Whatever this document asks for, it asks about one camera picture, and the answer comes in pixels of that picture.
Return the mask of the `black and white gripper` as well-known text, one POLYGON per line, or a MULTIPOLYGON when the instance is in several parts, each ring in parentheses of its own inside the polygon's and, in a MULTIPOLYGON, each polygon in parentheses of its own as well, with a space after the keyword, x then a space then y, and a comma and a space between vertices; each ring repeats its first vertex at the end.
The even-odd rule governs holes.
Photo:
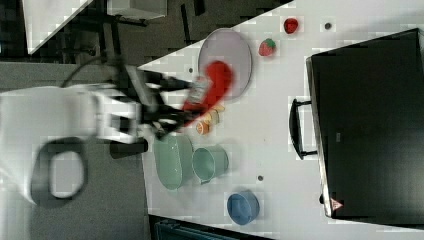
MULTIPOLYGON (((159 72, 147 71, 146 77, 148 83, 158 85, 161 91, 172 92, 192 87, 191 82, 166 77, 159 72)), ((116 83, 94 84, 89 87, 96 99, 97 138, 133 144, 139 138, 138 126, 142 116, 143 123, 152 127, 156 138, 163 138, 179 130, 193 119, 192 114, 187 111, 154 112, 159 104, 153 99, 146 77, 141 69, 125 65, 116 83), (142 106, 147 108, 148 113, 143 114, 142 106)))

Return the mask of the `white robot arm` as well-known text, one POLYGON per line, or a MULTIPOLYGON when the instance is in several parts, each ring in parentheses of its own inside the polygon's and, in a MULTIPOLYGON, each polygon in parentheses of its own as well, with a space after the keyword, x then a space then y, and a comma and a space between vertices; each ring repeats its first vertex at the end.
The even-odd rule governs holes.
POLYGON ((163 138, 191 114, 164 103, 161 93, 191 89, 188 81, 132 66, 109 82, 40 86, 1 94, 1 171, 28 202, 58 208, 88 182, 84 144, 110 143, 121 157, 147 150, 138 128, 163 138))

